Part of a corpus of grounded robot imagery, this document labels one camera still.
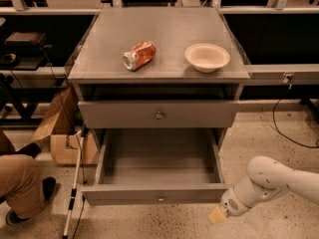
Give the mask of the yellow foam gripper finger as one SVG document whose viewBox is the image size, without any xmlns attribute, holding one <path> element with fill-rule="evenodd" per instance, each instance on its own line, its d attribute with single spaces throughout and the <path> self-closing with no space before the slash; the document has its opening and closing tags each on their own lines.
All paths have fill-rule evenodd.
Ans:
<svg viewBox="0 0 319 239">
<path fill-rule="evenodd" d="M 208 221 L 211 224 L 218 224 L 227 220 L 227 209 L 223 206 L 216 206 L 208 215 Z"/>
</svg>

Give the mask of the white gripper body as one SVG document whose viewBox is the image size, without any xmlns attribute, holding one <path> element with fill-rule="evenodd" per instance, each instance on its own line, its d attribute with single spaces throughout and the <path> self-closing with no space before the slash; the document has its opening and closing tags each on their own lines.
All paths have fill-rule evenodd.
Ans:
<svg viewBox="0 0 319 239">
<path fill-rule="evenodd" d="M 221 197 L 221 206 L 227 216 L 241 216 L 262 198 L 263 189 L 249 177 L 243 177 L 230 186 Z"/>
</svg>

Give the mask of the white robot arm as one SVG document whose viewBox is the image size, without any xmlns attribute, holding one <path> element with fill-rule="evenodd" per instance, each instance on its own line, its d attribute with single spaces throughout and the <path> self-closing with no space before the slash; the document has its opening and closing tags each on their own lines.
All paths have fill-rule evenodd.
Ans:
<svg viewBox="0 0 319 239">
<path fill-rule="evenodd" d="M 222 194 L 208 220 L 218 224 L 229 216 L 241 216 L 257 204 L 287 192 L 319 204 L 319 174 L 290 168 L 267 156 L 255 156 L 247 164 L 246 175 Z"/>
</svg>

